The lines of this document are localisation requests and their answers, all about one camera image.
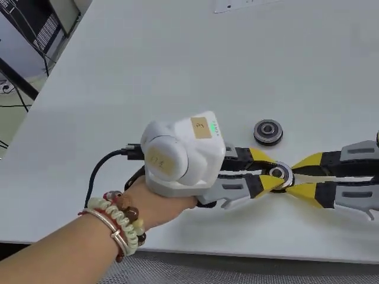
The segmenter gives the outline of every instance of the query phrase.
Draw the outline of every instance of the cable connector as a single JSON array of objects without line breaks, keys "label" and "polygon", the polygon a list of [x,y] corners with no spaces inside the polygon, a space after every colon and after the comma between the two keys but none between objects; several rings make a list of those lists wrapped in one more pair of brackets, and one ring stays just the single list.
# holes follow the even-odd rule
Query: cable connector
[{"label": "cable connector", "polygon": [[123,148],[123,150],[125,150],[125,153],[123,153],[122,155],[127,155],[128,160],[144,160],[144,154],[141,149],[141,144],[128,144],[125,146],[125,148]]}]

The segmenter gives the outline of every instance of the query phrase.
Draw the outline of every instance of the silver bangle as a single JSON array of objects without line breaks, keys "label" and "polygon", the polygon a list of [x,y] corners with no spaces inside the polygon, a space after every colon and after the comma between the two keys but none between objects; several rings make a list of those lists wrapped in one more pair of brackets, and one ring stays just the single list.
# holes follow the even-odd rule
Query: silver bangle
[{"label": "silver bangle", "polygon": [[96,210],[93,210],[93,209],[88,209],[88,208],[85,208],[83,210],[83,212],[86,212],[88,214],[91,214],[92,216],[95,216],[97,217],[98,219],[100,219],[109,229],[111,229],[112,231],[112,234],[111,234],[111,238],[118,244],[118,246],[121,248],[121,250],[123,251],[123,254],[124,256],[127,256],[128,253],[128,244],[125,242],[125,240],[122,238],[122,236],[120,235],[121,231],[118,230],[115,225],[113,224],[113,222],[111,222],[107,217],[105,217],[104,215],[102,215],[101,213],[97,212]]}]

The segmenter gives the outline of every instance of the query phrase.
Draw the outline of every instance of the wall outlet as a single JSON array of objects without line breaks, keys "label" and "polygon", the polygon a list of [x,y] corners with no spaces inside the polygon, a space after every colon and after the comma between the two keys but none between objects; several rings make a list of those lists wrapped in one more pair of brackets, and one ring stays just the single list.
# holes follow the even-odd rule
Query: wall outlet
[{"label": "wall outlet", "polygon": [[0,83],[0,96],[7,96],[14,90],[14,85],[10,81]]}]

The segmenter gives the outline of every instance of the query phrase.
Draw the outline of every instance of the metal bearing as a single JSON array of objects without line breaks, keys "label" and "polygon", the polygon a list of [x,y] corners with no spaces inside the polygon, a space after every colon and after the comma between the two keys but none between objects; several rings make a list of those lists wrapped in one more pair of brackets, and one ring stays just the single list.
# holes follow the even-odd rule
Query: metal bearing
[{"label": "metal bearing", "polygon": [[275,120],[261,120],[254,127],[255,140],[265,146],[273,146],[283,138],[283,129]]},{"label": "metal bearing", "polygon": [[295,184],[295,176],[287,164],[282,162],[275,162],[276,166],[268,171],[263,172],[263,174],[276,176],[277,178],[284,179],[285,182],[276,189],[273,189],[271,192],[275,193],[284,193],[285,189],[289,186],[293,186]]}]

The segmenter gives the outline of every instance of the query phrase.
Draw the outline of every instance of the floor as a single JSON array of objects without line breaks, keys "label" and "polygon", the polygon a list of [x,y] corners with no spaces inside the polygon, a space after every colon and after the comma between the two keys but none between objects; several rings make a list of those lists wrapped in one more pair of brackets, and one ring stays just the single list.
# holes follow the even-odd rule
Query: floor
[{"label": "floor", "polygon": [[[80,23],[80,19],[78,20],[75,28],[73,29],[71,35],[75,32],[78,24]],[[52,59],[57,62],[59,60],[60,55],[63,50],[67,46],[69,39],[65,39],[62,41],[54,55],[52,55]],[[45,84],[47,77],[44,73],[40,76],[34,78],[26,78],[26,80],[31,83],[38,91],[40,91]],[[25,94],[21,93],[26,105],[33,104],[33,101]],[[17,133],[18,128],[23,123],[24,118],[27,113],[25,109],[21,106],[12,107],[12,108],[3,108],[1,106],[7,105],[21,105],[20,98],[18,97],[16,91],[12,91],[7,95],[0,95],[0,140],[10,144],[12,142],[13,137]],[[6,149],[0,147],[0,159],[4,157],[6,153]]]}]

